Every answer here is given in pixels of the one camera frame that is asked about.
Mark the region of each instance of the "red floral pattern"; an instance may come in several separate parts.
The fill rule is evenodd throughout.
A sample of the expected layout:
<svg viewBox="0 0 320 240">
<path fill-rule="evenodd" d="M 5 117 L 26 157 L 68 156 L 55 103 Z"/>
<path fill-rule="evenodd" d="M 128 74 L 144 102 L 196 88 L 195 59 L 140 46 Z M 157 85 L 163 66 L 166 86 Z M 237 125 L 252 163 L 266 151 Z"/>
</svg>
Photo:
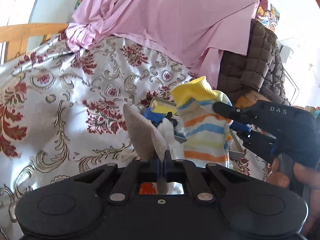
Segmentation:
<svg viewBox="0 0 320 240">
<path fill-rule="evenodd" d="M 26 63 L 28 61 L 31 61 L 31 66 L 33 66 L 36 63 L 42 63 L 43 60 L 47 57 L 46 54 L 37 54 L 35 51 L 32 52 L 30 55 L 29 54 L 25 54 L 23 56 L 23 60 L 19 60 L 18 64 L 14 67 L 17 68 L 19 67 L 21 64 Z"/>
<path fill-rule="evenodd" d="M 11 123 L 21 121 L 23 115 L 16 112 L 16 106 L 26 101 L 27 85 L 24 82 L 8 88 L 0 99 L 0 150 L 8 157 L 18 157 L 16 147 L 11 141 L 21 141 L 27 134 L 27 127 L 12 126 Z"/>
<path fill-rule="evenodd" d="M 192 73 L 192 72 L 188 72 L 188 75 L 189 75 L 190 77 L 192 77 L 192 78 L 190 79 L 190 81 L 192 81 L 192 80 L 194 80 L 194 79 L 197 78 L 196 74 L 194 74 L 194 73 Z"/>
<path fill-rule="evenodd" d="M 40 82 L 40 84 L 47 84 L 49 80 L 50 80 L 49 74 L 42 75 L 37 79 L 37 81 Z"/>
<path fill-rule="evenodd" d="M 118 133 L 119 129 L 127 130 L 125 121 L 120 114 L 120 108 L 113 101 L 100 99 L 98 102 L 88 102 L 83 100 L 82 103 L 88 108 L 88 124 L 89 133 Z"/>
<path fill-rule="evenodd" d="M 88 75 L 93 75 L 94 70 L 97 67 L 97 64 L 95 64 L 93 53 L 88 52 L 88 55 L 80 56 L 80 52 L 78 52 L 74 58 L 74 60 L 71 62 L 71 67 L 73 68 L 82 68 L 84 73 Z"/>
<path fill-rule="evenodd" d="M 149 104 L 153 97 L 159 97 L 165 100 L 170 100 L 170 88 L 163 86 L 159 87 L 157 91 L 148 91 L 146 94 L 146 98 L 141 99 L 140 103 L 145 107 L 149 107 Z"/>
<path fill-rule="evenodd" d="M 115 88 L 111 88 L 109 91 L 108 91 L 108 94 L 112 97 L 116 96 L 118 94 L 117 90 Z"/>
<path fill-rule="evenodd" d="M 243 156 L 239 161 L 237 161 L 238 165 L 239 165 L 239 172 L 250 176 L 250 169 L 249 169 L 249 160 Z"/>
<path fill-rule="evenodd" d="M 171 79 L 171 75 L 170 75 L 169 73 L 165 73 L 165 74 L 164 74 L 164 78 L 165 78 L 165 79 Z"/>
<path fill-rule="evenodd" d="M 131 66 L 138 67 L 142 63 L 148 64 L 148 57 L 143 53 L 141 45 L 134 43 L 132 46 L 123 46 L 120 50 Z"/>
</svg>

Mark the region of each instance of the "blue stripe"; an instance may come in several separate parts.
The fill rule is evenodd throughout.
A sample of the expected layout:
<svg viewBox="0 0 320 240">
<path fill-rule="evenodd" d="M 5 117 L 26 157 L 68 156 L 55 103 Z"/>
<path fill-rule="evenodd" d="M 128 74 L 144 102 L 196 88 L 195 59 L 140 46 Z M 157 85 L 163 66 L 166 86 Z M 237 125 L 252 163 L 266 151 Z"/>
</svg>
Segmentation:
<svg viewBox="0 0 320 240">
<path fill-rule="evenodd" d="M 224 134 L 224 127 L 221 127 L 212 123 L 204 123 L 199 125 L 197 128 L 195 128 L 191 132 L 188 132 L 186 136 L 188 137 L 201 131 L 209 131 L 209 132 Z"/>
<path fill-rule="evenodd" d="M 184 105 L 177 107 L 177 110 L 182 110 L 182 109 L 187 108 L 188 106 L 190 106 L 193 103 L 193 101 L 195 101 L 195 99 L 190 98 Z"/>
<path fill-rule="evenodd" d="M 212 105 L 211 101 L 198 101 L 200 106 Z"/>
</svg>

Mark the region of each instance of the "wooden board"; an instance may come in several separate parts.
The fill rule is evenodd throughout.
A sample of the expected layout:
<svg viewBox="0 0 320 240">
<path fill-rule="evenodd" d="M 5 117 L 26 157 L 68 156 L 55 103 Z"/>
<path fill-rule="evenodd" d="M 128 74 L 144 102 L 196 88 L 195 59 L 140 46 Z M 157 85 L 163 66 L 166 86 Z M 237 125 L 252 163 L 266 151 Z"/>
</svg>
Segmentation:
<svg viewBox="0 0 320 240">
<path fill-rule="evenodd" d="M 51 34 L 43 35 L 41 44 L 46 43 L 46 42 L 49 41 L 50 39 L 51 39 Z"/>
<path fill-rule="evenodd" d="M 0 43 L 18 41 L 34 36 L 63 33 L 66 23 L 29 23 L 0 27 Z"/>
<path fill-rule="evenodd" d="M 19 57 L 27 52 L 28 39 L 10 41 L 5 44 L 4 62 Z"/>
<path fill-rule="evenodd" d="M 258 100 L 270 101 L 263 95 L 259 94 L 257 91 L 251 90 L 250 92 L 238 98 L 234 106 L 243 109 L 247 106 L 254 105 Z"/>
</svg>

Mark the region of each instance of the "orange stripe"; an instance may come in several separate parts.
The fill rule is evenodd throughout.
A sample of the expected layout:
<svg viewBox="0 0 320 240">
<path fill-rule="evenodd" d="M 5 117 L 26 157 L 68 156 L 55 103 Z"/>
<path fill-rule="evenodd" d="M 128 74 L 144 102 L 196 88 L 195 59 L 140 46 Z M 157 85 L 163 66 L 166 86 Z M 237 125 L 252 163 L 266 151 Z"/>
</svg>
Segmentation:
<svg viewBox="0 0 320 240">
<path fill-rule="evenodd" d="M 195 119 L 192 119 L 192 120 L 190 120 L 190 121 L 185 122 L 185 123 L 184 123 L 184 127 L 189 127 L 189 126 L 195 125 L 195 124 L 198 123 L 198 122 L 203 122 L 203 120 L 204 120 L 205 118 L 209 117 L 209 116 L 213 116 L 213 117 L 215 117 L 216 119 L 218 119 L 219 121 L 225 120 L 225 121 L 227 121 L 227 122 L 231 122 L 230 119 L 225 118 L 225 117 L 223 117 L 223 116 L 220 115 L 220 114 L 205 114 L 205 115 L 199 116 L 199 117 L 197 117 L 197 118 L 195 118 Z"/>
<path fill-rule="evenodd" d="M 198 159 L 203 161 L 210 161 L 215 163 L 224 163 L 229 160 L 229 157 L 226 156 L 212 156 L 209 153 L 200 153 L 195 151 L 184 151 L 184 157 L 189 159 Z"/>
</svg>

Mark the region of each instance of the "striped sock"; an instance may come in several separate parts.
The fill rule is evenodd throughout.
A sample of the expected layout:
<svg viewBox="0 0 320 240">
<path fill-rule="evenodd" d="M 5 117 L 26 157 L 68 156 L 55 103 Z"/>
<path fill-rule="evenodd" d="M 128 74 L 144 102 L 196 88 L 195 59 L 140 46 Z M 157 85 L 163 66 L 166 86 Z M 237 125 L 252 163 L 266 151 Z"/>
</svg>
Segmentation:
<svg viewBox="0 0 320 240">
<path fill-rule="evenodd" d="M 223 102 L 231 106 L 221 91 L 211 90 L 205 77 L 175 87 L 171 94 L 184 122 L 188 141 L 183 143 L 185 159 L 204 167 L 209 162 L 229 167 L 228 140 L 231 120 L 213 111 L 212 104 Z"/>
</svg>

